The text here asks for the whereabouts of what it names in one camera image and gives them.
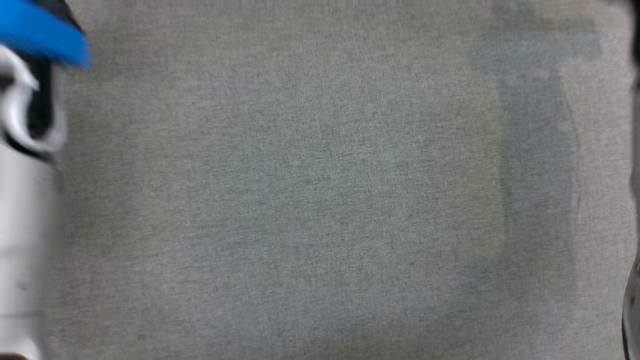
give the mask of fabric texture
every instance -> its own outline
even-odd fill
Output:
[[[54,358],[623,358],[624,7],[70,4]]]

